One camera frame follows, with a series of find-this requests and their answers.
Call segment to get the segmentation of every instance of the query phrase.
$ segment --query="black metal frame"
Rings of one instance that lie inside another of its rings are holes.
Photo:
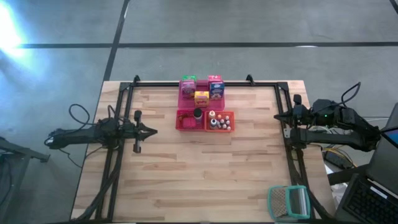
[[[288,110],[292,109],[292,103],[291,103],[292,101],[290,99],[289,86],[288,86],[287,82],[255,82],[253,80],[253,77],[251,75],[248,75],[246,77],[246,81],[242,81],[242,82],[225,81],[224,84],[226,87],[234,87],[234,86],[272,87],[272,88],[274,88],[274,91],[275,91],[275,98],[276,98],[276,102],[277,102],[278,113],[281,114],[284,112],[281,92],[283,92],[285,95],[287,109]],[[136,76],[134,78],[134,81],[131,83],[130,82],[120,83],[118,100],[116,103],[115,118],[116,119],[119,118],[119,114],[121,112],[121,104],[122,104],[123,96],[126,91],[127,91],[127,102],[126,102],[126,109],[124,111],[124,118],[129,118],[129,111],[130,111],[131,105],[132,105],[132,94],[134,91],[134,87],[165,87],[165,86],[178,87],[178,85],[179,85],[179,82],[140,82],[140,78],[138,76]],[[287,125],[283,122],[280,122],[280,127],[282,129],[282,132],[284,132],[284,129],[287,127]],[[292,157],[293,148],[287,144],[287,138],[285,137],[285,135],[283,134],[282,136],[284,138],[285,151],[286,151],[286,155],[287,155],[287,165],[289,167],[291,184],[292,185],[297,185],[297,184],[305,185],[309,189],[307,172],[305,170],[305,164],[304,164],[302,150],[301,149],[296,150],[298,166],[300,168],[300,173],[298,173],[295,168],[294,160]],[[102,182],[101,182],[101,190],[100,190],[99,194],[97,195],[97,197],[100,196],[100,201],[95,209],[96,210],[95,219],[89,220],[86,218],[83,220],[70,220],[69,222],[64,222],[64,223],[76,223],[76,224],[77,223],[79,223],[79,224],[87,223],[87,224],[89,224],[89,223],[107,223],[107,222],[110,223],[110,222],[112,222],[113,214],[114,214],[114,206],[116,203],[116,194],[118,191],[119,173],[120,173],[120,168],[121,168],[121,161],[123,158],[123,150],[124,150],[124,140],[122,140],[119,144],[119,147],[117,150],[117,156],[116,156],[116,163],[114,165],[114,169],[112,170],[112,173],[109,174],[109,172],[111,170],[111,161],[112,161],[114,150],[108,149],[108,153],[106,155],[106,160],[105,160],[103,178],[102,178]],[[112,190],[111,190],[111,195],[109,198],[108,213],[107,213],[106,218],[103,218],[103,216],[102,216],[103,202],[104,202],[104,196],[106,195],[106,192],[110,188],[109,181],[111,181]],[[312,193],[310,193],[310,198],[311,198],[311,200],[313,200],[313,199],[315,199],[315,196],[313,196]],[[314,220],[315,212],[314,212],[314,209],[312,206],[311,206],[311,209],[312,209],[312,220]]]

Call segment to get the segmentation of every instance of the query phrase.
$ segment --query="concrete floor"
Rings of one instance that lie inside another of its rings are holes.
[[[112,43],[123,0],[1,1],[11,18],[0,44]],[[398,15],[388,0],[136,0],[120,43],[129,42],[380,42],[398,41]],[[3,49],[0,136],[51,154],[31,160],[8,223],[68,220],[80,169],[43,145],[56,128],[76,128],[72,103],[93,116],[110,48]],[[110,80],[177,80],[181,75],[252,74],[257,80],[305,80],[310,102],[339,100],[362,82],[349,103],[363,116],[389,116],[398,101],[398,47],[118,49]],[[372,121],[384,126],[385,121]],[[82,163],[86,146],[65,150]],[[371,153],[347,149],[357,164]]]

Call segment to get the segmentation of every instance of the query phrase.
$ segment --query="wooden tabletop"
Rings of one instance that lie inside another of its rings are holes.
[[[288,83],[292,98],[301,94],[309,107],[304,82]],[[116,106],[119,84],[104,82],[96,120],[107,117],[108,105]],[[126,141],[113,221],[271,222],[268,188],[290,185],[280,123],[273,118],[278,113],[274,89],[225,89],[225,110],[236,117],[233,133],[177,131],[177,99],[176,87],[134,88],[131,119],[141,110],[142,122],[158,134],[142,142],[141,154],[133,153],[133,139]],[[99,146],[89,145],[87,153]],[[105,158],[103,149],[85,161],[72,218],[98,193]],[[319,148],[305,149],[304,160],[312,192],[333,214]]]

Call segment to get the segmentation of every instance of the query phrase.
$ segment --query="teal basket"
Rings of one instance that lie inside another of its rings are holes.
[[[310,218],[307,188],[302,185],[271,187],[268,190],[268,210],[271,218],[278,222]]]

